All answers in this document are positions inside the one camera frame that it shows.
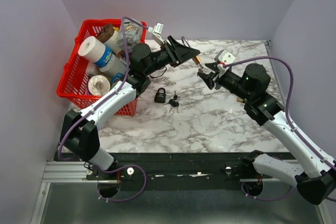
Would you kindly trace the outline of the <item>small silver key pair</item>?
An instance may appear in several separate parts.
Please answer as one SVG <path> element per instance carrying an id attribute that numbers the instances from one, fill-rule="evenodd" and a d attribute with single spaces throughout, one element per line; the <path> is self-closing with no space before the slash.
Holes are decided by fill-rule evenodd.
<path id="1" fill-rule="evenodd" d="M 198 65 L 198 72 L 203 72 L 203 66 L 201 64 Z"/>

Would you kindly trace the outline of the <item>black key bunch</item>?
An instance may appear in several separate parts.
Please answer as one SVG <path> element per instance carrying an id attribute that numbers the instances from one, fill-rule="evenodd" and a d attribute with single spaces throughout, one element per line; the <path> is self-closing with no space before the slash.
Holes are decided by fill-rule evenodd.
<path id="1" fill-rule="evenodd" d="M 177 92 L 174 91 L 173 98 L 169 99 L 169 101 L 164 104 L 164 105 L 170 105 L 169 113 L 172 112 L 173 109 L 176 109 L 176 111 L 178 112 L 178 108 L 180 105 L 177 99 L 178 99 Z"/>

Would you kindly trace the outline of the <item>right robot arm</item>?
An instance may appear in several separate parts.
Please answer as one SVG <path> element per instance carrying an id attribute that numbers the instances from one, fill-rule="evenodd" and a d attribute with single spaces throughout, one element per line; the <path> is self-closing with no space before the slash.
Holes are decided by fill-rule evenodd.
<path id="1" fill-rule="evenodd" d="M 297 165 L 253 151 L 241 165 L 249 178 L 257 174 L 276 178 L 296 188 L 309 203 L 319 205 L 335 190 L 335 159 L 323 151 L 291 119 L 288 107 L 267 92 L 270 76 L 263 65 L 249 64 L 240 77 L 223 62 L 206 64 L 198 72 L 209 89 L 225 88 L 244 102 L 247 115 L 275 136 L 298 161 Z"/>

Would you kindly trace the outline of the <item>brass padlock with keys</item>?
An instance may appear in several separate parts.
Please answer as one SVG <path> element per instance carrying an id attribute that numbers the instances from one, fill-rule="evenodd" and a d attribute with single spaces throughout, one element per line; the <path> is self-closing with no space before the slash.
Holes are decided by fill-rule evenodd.
<path id="1" fill-rule="evenodd" d="M 181 41 L 182 41 L 183 45 L 185 45 L 185 46 L 191 48 L 190 43 L 188 42 L 188 40 L 187 40 L 184 36 L 181 37 Z M 201 59 L 200 59 L 199 56 L 194 57 L 192 60 L 194 61 L 194 63 L 195 63 L 196 65 L 201 66 L 201 62 L 202 62 L 202 61 L 201 61 Z"/>

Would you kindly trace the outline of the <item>black padlock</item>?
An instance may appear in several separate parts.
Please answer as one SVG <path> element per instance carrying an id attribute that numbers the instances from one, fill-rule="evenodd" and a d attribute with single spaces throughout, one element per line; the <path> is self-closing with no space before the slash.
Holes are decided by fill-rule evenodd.
<path id="1" fill-rule="evenodd" d="M 154 97 L 154 102 L 164 104 L 165 101 L 166 101 L 166 90 L 165 90 L 165 88 L 158 88 L 158 90 L 155 94 L 155 97 Z"/>

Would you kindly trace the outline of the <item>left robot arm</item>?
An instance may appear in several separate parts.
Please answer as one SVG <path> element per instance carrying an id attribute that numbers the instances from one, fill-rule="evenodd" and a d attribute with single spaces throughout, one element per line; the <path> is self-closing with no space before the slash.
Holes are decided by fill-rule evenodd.
<path id="1" fill-rule="evenodd" d="M 147 89 L 152 73 L 167 65 L 177 67 L 199 54 L 199 50 L 180 44 L 172 36 L 168 36 L 159 51 L 152 52 L 145 43 L 134 46 L 127 58 L 129 70 L 112 90 L 80 112 L 66 113 L 59 150 L 66 147 L 81 160 L 97 166 L 104 179 L 112 179 L 117 171 L 115 158 L 100 146 L 100 128 Z"/>

